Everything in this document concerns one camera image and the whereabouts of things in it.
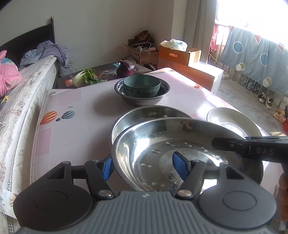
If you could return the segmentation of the person's right hand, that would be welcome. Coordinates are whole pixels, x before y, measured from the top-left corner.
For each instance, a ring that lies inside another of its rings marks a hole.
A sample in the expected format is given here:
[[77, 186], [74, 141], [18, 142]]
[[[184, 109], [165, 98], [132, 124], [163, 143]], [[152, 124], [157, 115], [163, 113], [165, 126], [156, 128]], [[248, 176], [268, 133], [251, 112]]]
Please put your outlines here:
[[280, 207], [280, 219], [284, 222], [288, 222], [288, 193], [287, 193], [287, 178], [284, 173], [279, 178], [279, 207]]

